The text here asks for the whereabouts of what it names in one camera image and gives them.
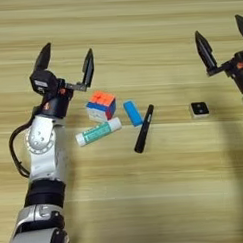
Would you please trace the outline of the right gripper finger by box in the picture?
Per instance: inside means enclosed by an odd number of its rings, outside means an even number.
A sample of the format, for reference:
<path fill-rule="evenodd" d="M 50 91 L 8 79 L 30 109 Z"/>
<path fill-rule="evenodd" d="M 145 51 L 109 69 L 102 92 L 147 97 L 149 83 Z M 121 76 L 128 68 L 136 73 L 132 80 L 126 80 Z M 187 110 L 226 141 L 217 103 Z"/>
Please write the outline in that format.
<path fill-rule="evenodd" d="M 237 28 L 239 29 L 239 32 L 243 36 L 243 16 L 236 14 L 235 19 L 236 19 Z"/>

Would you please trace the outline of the left gripper finger at rail-end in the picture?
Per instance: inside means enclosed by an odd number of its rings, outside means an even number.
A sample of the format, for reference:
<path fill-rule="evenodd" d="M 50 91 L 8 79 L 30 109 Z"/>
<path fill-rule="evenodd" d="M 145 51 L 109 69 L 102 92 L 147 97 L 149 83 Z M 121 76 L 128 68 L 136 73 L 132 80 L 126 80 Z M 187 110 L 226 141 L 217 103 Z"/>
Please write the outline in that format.
<path fill-rule="evenodd" d="M 83 84 L 86 87 L 90 87 L 94 72 L 94 54 L 92 53 L 92 49 L 89 49 L 87 52 L 87 56 L 82 67 L 82 72 L 84 77 Z"/>

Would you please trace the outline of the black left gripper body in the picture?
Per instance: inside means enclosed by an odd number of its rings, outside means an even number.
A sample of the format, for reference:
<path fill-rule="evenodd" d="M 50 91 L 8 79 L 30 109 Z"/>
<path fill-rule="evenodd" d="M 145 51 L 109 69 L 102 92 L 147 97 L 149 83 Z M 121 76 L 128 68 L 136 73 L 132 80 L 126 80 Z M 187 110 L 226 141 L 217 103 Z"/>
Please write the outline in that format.
<path fill-rule="evenodd" d="M 74 85 L 59 79 L 59 85 L 55 92 L 49 91 L 42 98 L 42 106 L 37 111 L 38 115 L 46 117 L 64 118 L 67 114 L 73 93 L 86 91 L 88 85 L 85 82 L 77 82 Z"/>

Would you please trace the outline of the left gripper finger by box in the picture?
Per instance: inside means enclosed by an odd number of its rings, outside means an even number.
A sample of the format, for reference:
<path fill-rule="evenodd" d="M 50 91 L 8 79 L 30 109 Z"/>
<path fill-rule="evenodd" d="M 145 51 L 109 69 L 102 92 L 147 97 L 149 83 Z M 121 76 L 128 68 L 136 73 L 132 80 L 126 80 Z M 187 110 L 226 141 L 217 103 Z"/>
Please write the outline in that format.
<path fill-rule="evenodd" d="M 39 56 L 36 59 L 35 65 L 34 65 L 34 71 L 37 70 L 46 70 L 49 65 L 49 61 L 51 58 L 50 54 L 51 50 L 51 44 L 47 43 L 39 52 Z"/>

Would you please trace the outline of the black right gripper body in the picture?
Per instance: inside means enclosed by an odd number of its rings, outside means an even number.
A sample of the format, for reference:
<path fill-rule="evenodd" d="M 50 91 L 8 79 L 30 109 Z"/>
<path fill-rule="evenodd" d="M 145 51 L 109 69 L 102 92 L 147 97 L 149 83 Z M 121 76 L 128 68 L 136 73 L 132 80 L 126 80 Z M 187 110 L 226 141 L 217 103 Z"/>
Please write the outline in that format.
<path fill-rule="evenodd" d="M 220 66 L 217 65 L 216 60 L 211 56 L 206 65 L 206 72 L 209 77 L 220 72 L 226 73 L 228 77 L 234 80 L 243 94 L 243 50 L 236 52 L 231 60 L 226 61 Z"/>

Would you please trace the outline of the right gripper finger at rail-end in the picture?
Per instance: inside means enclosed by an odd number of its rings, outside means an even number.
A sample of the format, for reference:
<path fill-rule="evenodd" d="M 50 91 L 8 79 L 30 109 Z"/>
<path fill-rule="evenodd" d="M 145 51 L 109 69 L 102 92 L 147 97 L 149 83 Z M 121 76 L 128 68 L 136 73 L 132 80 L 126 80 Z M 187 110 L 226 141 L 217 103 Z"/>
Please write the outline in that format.
<path fill-rule="evenodd" d="M 216 69 L 217 62 L 213 57 L 213 50 L 208 41 L 199 31 L 195 32 L 195 43 L 196 49 L 206 67 L 206 70 L 211 72 L 212 70 Z"/>

